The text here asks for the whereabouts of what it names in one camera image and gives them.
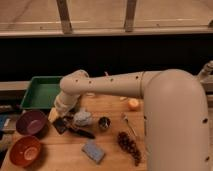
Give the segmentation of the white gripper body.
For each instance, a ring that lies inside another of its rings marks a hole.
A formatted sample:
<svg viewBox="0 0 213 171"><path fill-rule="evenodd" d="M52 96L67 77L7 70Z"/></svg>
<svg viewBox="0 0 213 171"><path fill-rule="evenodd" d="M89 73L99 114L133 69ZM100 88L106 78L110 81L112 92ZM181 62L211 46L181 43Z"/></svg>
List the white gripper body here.
<svg viewBox="0 0 213 171"><path fill-rule="evenodd" d="M61 91L55 98L54 106L59 115L63 117L76 106L79 98L79 95L69 95Z"/></svg>

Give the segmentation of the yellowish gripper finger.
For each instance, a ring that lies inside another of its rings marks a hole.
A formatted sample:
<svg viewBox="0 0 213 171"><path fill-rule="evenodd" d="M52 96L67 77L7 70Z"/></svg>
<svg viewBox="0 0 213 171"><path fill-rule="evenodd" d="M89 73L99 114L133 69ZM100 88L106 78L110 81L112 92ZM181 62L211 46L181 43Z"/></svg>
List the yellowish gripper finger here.
<svg viewBox="0 0 213 171"><path fill-rule="evenodd" d="M53 123L59 117L58 112L55 108L52 108L48 115L48 120L50 123Z"/></svg>

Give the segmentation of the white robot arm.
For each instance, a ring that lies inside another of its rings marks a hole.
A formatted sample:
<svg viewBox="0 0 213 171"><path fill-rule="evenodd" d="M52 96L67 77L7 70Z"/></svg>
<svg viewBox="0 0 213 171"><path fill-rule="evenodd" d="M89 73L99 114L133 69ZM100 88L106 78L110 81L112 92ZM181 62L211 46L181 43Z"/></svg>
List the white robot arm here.
<svg viewBox="0 0 213 171"><path fill-rule="evenodd" d="M92 78L78 70L60 80L49 120L66 116L84 93L144 100L148 171L211 171L208 102L196 76L168 69Z"/></svg>

